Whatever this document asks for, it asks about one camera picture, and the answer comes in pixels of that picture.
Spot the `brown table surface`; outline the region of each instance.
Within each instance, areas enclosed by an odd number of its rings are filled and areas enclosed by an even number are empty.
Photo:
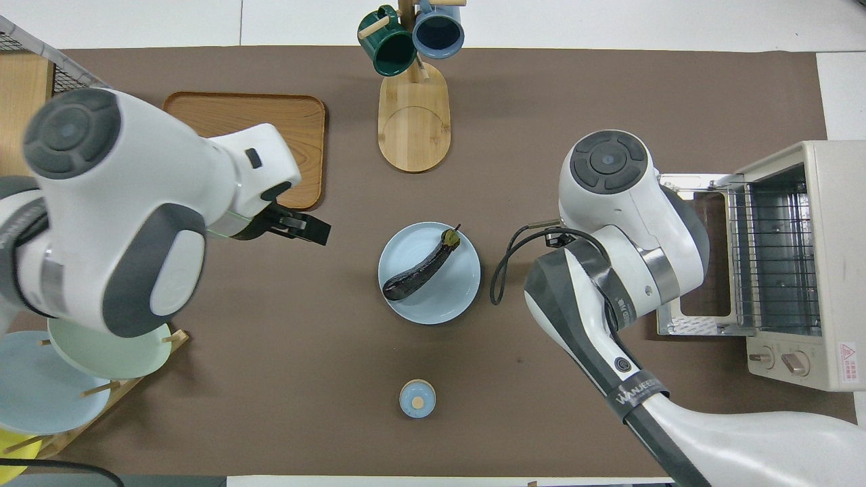
[[[536,325],[513,259],[499,307],[489,275],[512,232],[557,217],[559,168],[581,136],[622,128],[662,172],[730,172],[824,139],[812,54],[465,49],[436,62],[449,84],[449,155],[424,174],[379,153],[381,78],[360,48],[68,51],[114,87],[161,106],[177,91],[310,94],[327,106],[327,247],[276,236],[213,241],[175,324],[192,341],[61,457],[120,473],[655,476],[648,452]],[[424,327],[395,315],[376,268],[391,236],[462,223],[483,269],[466,313]],[[623,336],[678,404],[853,420],[849,393],[752,376],[740,338]],[[40,327],[36,318],[17,328]],[[426,379],[436,410],[406,418],[397,392]]]

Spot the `warning sticker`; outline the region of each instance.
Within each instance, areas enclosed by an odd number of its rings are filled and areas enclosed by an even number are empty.
[[[839,342],[839,358],[842,360],[842,369],[839,371],[842,382],[859,382],[857,374],[857,347],[853,341]]]

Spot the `robotic arm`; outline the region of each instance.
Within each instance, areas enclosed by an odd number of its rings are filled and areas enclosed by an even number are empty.
[[[584,237],[535,262],[524,286],[533,317],[677,485],[861,484],[864,429],[817,414],[684,409],[619,342],[618,330],[699,286],[707,269],[706,231],[656,175],[630,133],[593,133],[569,151],[560,230]]]
[[[325,244],[330,225],[278,205],[301,173],[269,124],[212,139],[129,94],[85,88],[32,119],[34,179],[0,179],[0,338],[20,309],[123,337],[191,298],[205,237],[271,231]]]

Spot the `small blue round object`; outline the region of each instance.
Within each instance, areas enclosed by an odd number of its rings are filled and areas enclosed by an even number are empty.
[[[410,380],[400,391],[400,409],[410,418],[424,418],[436,407],[436,391],[426,380]]]

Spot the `mug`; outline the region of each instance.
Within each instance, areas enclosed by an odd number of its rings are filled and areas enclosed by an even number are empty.
[[[420,4],[421,11],[412,31],[415,48],[430,59],[445,59],[456,54],[463,45],[460,7],[430,5],[430,0],[421,0]]]
[[[389,22],[372,34],[358,39],[361,47],[373,61],[376,72],[382,76],[403,73],[415,61],[415,45],[409,33],[397,19],[397,12],[390,5],[382,5],[377,11],[361,19],[358,32],[370,27],[379,19],[388,17]]]

